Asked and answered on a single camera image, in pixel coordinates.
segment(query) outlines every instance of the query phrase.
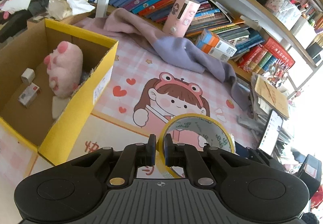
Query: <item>red heart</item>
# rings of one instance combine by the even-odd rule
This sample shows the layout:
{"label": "red heart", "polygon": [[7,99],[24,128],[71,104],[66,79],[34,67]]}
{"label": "red heart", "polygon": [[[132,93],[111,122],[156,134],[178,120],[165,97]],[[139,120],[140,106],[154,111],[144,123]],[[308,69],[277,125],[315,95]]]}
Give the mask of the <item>red heart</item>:
{"label": "red heart", "polygon": [[134,78],[130,79],[130,78],[127,78],[126,79],[126,82],[129,84],[129,85],[134,85],[136,83],[136,80]]}
{"label": "red heart", "polygon": [[126,109],[126,108],[119,107],[119,112],[120,112],[121,114],[125,113],[126,111],[127,111],[127,109]]}
{"label": "red heart", "polygon": [[119,85],[116,85],[113,88],[113,95],[114,96],[125,96],[126,94],[127,94],[127,91],[126,90],[121,90],[121,86],[119,86]]}

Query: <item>smartphone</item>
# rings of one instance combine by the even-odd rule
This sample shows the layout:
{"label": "smartphone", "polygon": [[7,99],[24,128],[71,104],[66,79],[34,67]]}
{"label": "smartphone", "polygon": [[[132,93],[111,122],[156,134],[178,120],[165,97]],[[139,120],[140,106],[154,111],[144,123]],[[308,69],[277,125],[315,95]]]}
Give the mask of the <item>smartphone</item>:
{"label": "smartphone", "polygon": [[283,119],[272,109],[266,124],[264,135],[258,148],[271,156],[276,145],[279,132],[283,125]]}

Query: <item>packing tape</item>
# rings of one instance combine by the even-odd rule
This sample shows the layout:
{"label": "packing tape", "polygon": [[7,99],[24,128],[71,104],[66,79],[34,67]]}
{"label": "packing tape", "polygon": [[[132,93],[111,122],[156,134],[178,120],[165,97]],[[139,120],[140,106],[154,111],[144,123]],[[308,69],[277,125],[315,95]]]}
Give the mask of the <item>packing tape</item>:
{"label": "packing tape", "polygon": [[165,166],[164,137],[173,130],[189,130],[202,136],[211,147],[235,152],[233,141],[225,128],[216,120],[200,114],[182,114],[171,119],[160,133],[156,149],[156,167],[165,178],[180,178],[172,168]]}

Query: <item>pen holder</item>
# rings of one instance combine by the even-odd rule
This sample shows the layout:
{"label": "pen holder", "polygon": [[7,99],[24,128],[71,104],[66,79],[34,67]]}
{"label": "pen holder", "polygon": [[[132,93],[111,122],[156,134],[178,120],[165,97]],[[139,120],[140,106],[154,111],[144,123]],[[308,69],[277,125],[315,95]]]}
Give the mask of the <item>pen holder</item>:
{"label": "pen holder", "polygon": [[289,0],[268,0],[265,7],[277,17],[288,30],[292,29],[302,14]]}
{"label": "pen holder", "polygon": [[183,37],[199,7],[200,3],[195,0],[176,0],[164,24],[163,32]]}

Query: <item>pink plush toy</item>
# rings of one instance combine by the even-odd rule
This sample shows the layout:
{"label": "pink plush toy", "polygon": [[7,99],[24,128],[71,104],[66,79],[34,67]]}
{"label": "pink plush toy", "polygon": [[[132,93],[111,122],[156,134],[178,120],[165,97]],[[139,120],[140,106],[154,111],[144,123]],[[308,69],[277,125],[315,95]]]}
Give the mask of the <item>pink plush toy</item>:
{"label": "pink plush toy", "polygon": [[83,54],[70,42],[62,41],[51,54],[45,57],[49,75],[49,87],[60,98],[69,97],[79,86],[82,74]]}

